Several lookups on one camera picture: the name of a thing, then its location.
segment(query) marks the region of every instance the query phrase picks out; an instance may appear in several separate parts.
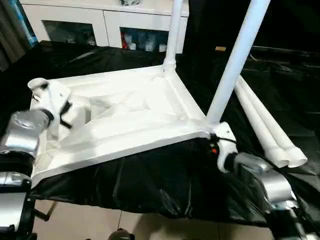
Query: white vertical pole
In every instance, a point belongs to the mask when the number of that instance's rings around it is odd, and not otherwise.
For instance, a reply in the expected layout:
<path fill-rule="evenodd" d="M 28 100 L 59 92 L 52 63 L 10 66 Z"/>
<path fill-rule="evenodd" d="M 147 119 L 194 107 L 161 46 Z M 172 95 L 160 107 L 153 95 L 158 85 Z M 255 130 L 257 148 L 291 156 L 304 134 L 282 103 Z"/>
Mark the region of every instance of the white vertical pole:
<path fill-rule="evenodd" d="M 181 19 L 183 0 L 174 0 L 170 21 L 170 31 L 168 36 L 168 44 L 166 48 L 166 55 L 163 62 L 165 72 L 171 72 L 176 69 L 176 51 L 179 35 L 179 25 Z"/>
<path fill-rule="evenodd" d="M 250 2 L 219 86 L 206 115 L 206 119 L 210 124 L 218 124 L 221 120 L 250 49 L 254 44 L 269 3 L 270 0 L 251 0 Z"/>

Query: black cable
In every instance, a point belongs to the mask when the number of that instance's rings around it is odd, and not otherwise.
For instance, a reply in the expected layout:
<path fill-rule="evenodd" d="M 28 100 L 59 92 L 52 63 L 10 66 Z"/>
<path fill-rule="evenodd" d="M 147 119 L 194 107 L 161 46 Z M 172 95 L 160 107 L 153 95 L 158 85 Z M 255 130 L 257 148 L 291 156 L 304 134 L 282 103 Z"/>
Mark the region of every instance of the black cable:
<path fill-rule="evenodd" d="M 287 174 L 285 171 L 283 171 L 281 168 L 279 168 L 279 167 L 278 167 L 277 165 L 275 165 L 272 161 L 270 161 L 269 159 L 267 159 L 264 155 L 262 155 L 261 153 L 259 153 L 259 152 L 256 151 L 255 149 L 253 149 L 253 148 L 251 148 L 251 147 L 249 147 L 249 146 L 246 146 L 246 145 L 244 145 L 244 144 L 241 144 L 241 143 L 239 143 L 239 142 L 237 142 L 237 141 L 235 141 L 235 140 L 229 139 L 229 138 L 218 137 L 217 135 L 213 135 L 213 136 L 211 136 L 211 137 L 212 137 L 211 139 L 214 139 L 214 140 L 225 140 L 225 141 L 234 143 L 234 144 L 236 144 L 236 145 L 239 145 L 239 146 L 241 146 L 243 149 L 249 150 L 252 154 L 256 155 L 257 157 L 265 160 L 268 164 L 270 164 L 270 165 L 274 168 L 275 171 L 277 171 L 278 173 L 282 174 L 282 175 L 287 179 L 287 181 L 290 183 L 288 174 Z M 292 185 L 291 185 L 291 187 L 292 187 L 293 192 L 297 192 L 296 189 L 295 189 L 295 187 L 293 187 Z M 317 230 L 316 226 L 314 225 L 313 220 L 310 218 L 310 216 L 307 214 L 306 209 L 303 207 L 303 203 L 302 203 L 301 198 L 300 198 L 297 194 L 295 195 L 295 197 L 296 197 L 296 200 L 297 200 L 297 202 L 298 202 L 298 204 L 299 204 L 299 206 L 300 206 L 300 209 L 302 210 L 303 217 L 304 217 L 304 218 L 308 221 L 308 223 L 311 225 L 311 227 L 313 228 L 315 234 L 316 234 L 318 237 L 320 237 L 320 233 L 319 233 L 319 231 Z"/>

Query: white cabinet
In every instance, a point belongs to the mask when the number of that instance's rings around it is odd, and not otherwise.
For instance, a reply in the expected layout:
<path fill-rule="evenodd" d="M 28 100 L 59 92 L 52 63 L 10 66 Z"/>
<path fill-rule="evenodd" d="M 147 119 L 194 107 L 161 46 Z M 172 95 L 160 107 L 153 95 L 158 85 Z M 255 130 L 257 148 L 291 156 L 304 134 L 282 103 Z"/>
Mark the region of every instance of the white cabinet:
<path fill-rule="evenodd" d="M 122 6 L 120 0 L 20 0 L 38 41 L 164 52 L 173 0 L 141 0 Z M 177 53 L 182 53 L 188 0 L 180 18 Z"/>
<path fill-rule="evenodd" d="M 38 41 L 109 46 L 104 12 L 97 9 L 23 5 Z"/>

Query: glass cabinet door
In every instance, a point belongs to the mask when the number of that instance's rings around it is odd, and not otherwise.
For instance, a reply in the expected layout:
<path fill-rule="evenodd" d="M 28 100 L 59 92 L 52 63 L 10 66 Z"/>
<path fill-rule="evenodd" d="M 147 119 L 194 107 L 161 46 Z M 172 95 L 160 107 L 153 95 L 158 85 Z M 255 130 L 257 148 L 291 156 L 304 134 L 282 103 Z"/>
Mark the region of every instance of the glass cabinet door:
<path fill-rule="evenodd" d="M 97 45 L 92 24 L 51 20 L 42 20 L 42 23 L 51 41 Z"/>
<path fill-rule="evenodd" d="M 147 52 L 165 52 L 168 31 L 120 27 L 122 48 Z"/>
<path fill-rule="evenodd" d="M 46 40 L 109 46 L 102 10 L 26 4 L 22 6 L 39 42 Z"/>
<path fill-rule="evenodd" d="M 149 52 L 167 50 L 171 16 L 104 11 L 104 18 L 110 47 Z M 187 17 L 180 18 L 176 48 L 178 54 L 184 48 L 187 22 Z"/>

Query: curtain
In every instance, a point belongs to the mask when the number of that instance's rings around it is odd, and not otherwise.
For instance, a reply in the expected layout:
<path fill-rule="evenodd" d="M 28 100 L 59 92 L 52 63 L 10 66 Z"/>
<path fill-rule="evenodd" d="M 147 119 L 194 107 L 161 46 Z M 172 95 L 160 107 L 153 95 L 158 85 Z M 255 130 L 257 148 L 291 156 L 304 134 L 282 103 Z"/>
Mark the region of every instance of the curtain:
<path fill-rule="evenodd" d="M 8 0 L 0 0 L 0 70 L 20 59 L 31 48 Z"/>

